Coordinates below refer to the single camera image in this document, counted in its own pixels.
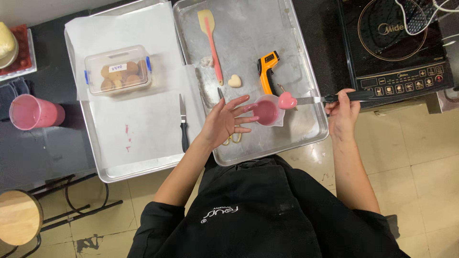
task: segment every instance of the white heart-shaped dessert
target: white heart-shaped dessert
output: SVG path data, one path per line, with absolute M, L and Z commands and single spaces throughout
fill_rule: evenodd
M 232 88 L 239 88 L 241 86 L 241 79 L 236 74 L 233 74 L 228 81 L 228 85 Z

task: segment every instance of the orange thermometer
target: orange thermometer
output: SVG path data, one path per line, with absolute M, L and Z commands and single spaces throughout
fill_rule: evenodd
M 215 68 L 215 75 L 217 76 L 218 84 L 223 86 L 223 75 L 220 63 L 218 62 L 217 51 L 215 50 L 215 44 L 213 43 L 213 29 L 215 28 L 215 20 L 210 10 L 202 10 L 198 12 L 199 25 L 201 26 L 202 32 L 204 32 L 209 38 L 210 49 L 212 50 L 212 59 Z
M 260 76 L 261 86 L 265 94 L 273 94 L 279 97 L 279 94 L 274 87 L 273 68 L 277 65 L 280 58 L 276 51 L 271 52 L 258 60 L 258 75 Z

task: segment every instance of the label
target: label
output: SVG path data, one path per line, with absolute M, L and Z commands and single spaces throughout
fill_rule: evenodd
M 128 69 L 128 66 L 126 64 L 120 64 L 120 65 L 110 66 L 108 68 L 108 72 L 112 73 L 112 72 L 123 71 L 123 70 L 127 70 L 127 69 Z

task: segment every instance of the hand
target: hand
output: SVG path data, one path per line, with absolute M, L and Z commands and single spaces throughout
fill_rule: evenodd
M 328 120 L 332 140 L 354 140 L 355 122 L 360 111 L 360 101 L 349 101 L 348 92 L 354 89 L 343 89 L 338 92 L 338 101 L 327 103 L 325 112 L 330 115 Z
M 244 95 L 230 101 L 226 105 L 224 104 L 224 98 L 222 98 L 207 116 L 204 127 L 197 139 L 201 140 L 206 146 L 211 147 L 213 150 L 223 144 L 228 137 L 234 133 L 238 134 L 251 132 L 251 129 L 249 128 L 235 127 L 236 125 L 242 123 L 252 123 L 260 119 L 260 117 L 236 118 L 258 106 L 258 104 L 253 103 L 235 108 L 236 106 L 249 100 L 249 98 L 249 95 Z

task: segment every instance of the aluminum tray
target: aluminum tray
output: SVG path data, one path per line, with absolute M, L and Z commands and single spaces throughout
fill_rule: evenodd
M 132 13 L 135 11 L 141 11 L 145 8 L 151 8 L 151 6 L 167 3 L 167 0 L 139 0 L 123 6 L 118 6 L 116 8 L 96 13 L 91 16 L 105 15 L 105 16 L 114 16 L 114 15 L 123 15 Z M 68 56 L 70 58 L 70 64 L 72 66 L 73 77 L 75 78 L 75 53 L 73 50 L 72 43 L 66 31 L 64 31 L 65 42 L 67 45 Z M 95 129 L 95 122 L 93 119 L 91 106 L 89 101 L 80 101 L 81 109 L 83 110 L 84 122 L 86 123 L 86 128 L 88 130 L 88 136 L 91 143 L 92 152 L 94 155 L 94 160 L 97 168 L 97 173 L 99 178 L 106 183 L 113 183 L 136 176 L 149 174 L 152 172 L 160 171 L 167 168 L 175 167 L 179 161 L 182 159 L 184 154 L 173 155 L 169 157 L 162 157 L 147 161 L 142 161 L 133 164 L 126 164 L 122 166 L 117 166 L 113 168 L 100 168 L 101 157 L 100 157 L 100 146 L 99 140 L 97 138 L 97 133 Z
M 196 67 L 206 115 L 219 97 L 214 69 L 200 65 L 203 57 L 211 55 L 197 17 L 197 12 L 204 9 L 211 10 L 215 19 L 213 39 L 227 102 L 249 94 L 250 103 L 263 94 L 257 60 L 274 50 L 280 56 L 273 69 L 274 84 L 282 84 L 295 97 L 320 96 L 291 0 L 181 0 L 173 7 L 175 26 L 186 64 Z M 227 85 L 232 74 L 240 76 L 242 87 Z M 243 135 L 238 144 L 215 149 L 216 162 L 229 166 L 324 140 L 328 121 L 322 103 L 299 106 L 298 110 L 286 112 L 284 127 L 244 125 L 252 132 Z

